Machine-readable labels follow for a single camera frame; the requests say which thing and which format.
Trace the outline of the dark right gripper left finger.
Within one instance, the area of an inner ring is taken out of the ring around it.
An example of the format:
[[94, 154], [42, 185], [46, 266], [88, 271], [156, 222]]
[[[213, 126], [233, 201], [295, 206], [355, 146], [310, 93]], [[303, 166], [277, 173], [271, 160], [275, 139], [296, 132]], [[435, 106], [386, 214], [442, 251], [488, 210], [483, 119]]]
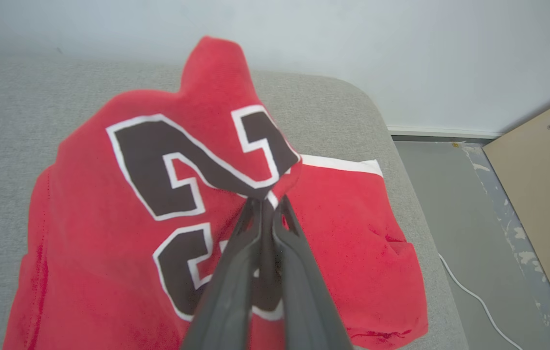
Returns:
[[246, 350], [252, 279], [261, 252], [261, 201], [249, 199], [200, 299], [181, 348]]

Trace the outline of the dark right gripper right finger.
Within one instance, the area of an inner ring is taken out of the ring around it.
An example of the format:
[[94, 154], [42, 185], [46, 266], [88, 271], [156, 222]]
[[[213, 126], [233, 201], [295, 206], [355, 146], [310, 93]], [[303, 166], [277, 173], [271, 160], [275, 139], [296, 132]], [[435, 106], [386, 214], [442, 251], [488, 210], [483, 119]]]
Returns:
[[281, 263], [284, 336], [287, 350], [352, 350], [306, 236], [284, 196], [273, 218]]

